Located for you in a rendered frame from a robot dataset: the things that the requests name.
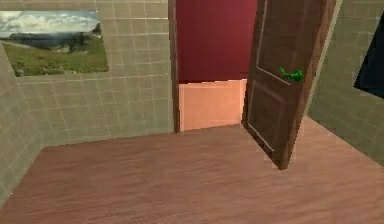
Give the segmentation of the landscape picture on wall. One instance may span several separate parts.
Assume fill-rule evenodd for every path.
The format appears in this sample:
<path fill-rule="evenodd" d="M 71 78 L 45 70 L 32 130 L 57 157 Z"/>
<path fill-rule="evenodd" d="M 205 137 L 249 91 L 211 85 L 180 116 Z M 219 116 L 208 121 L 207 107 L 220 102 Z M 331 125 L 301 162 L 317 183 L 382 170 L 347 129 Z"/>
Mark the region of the landscape picture on wall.
<path fill-rule="evenodd" d="M 17 77 L 109 70 L 96 10 L 0 11 L 0 45 Z"/>

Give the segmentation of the dark blue wall picture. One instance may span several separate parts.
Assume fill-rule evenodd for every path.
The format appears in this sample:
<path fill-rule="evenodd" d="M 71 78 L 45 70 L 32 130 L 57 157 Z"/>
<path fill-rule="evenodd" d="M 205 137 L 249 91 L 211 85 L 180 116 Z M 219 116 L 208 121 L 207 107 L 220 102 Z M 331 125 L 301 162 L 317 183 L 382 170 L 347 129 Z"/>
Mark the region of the dark blue wall picture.
<path fill-rule="evenodd" d="M 384 99 L 384 12 L 361 64 L 354 87 Z"/>

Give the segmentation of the brown wooden room door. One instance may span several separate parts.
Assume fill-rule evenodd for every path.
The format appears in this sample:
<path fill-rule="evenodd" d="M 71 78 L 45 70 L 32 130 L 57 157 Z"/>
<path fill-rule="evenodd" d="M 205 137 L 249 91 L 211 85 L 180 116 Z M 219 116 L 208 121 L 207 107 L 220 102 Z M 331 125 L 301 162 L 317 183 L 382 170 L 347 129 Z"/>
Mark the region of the brown wooden room door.
<path fill-rule="evenodd" d="M 269 159 L 288 167 L 336 0 L 258 0 L 242 124 Z M 282 75 L 300 69 L 299 82 Z"/>

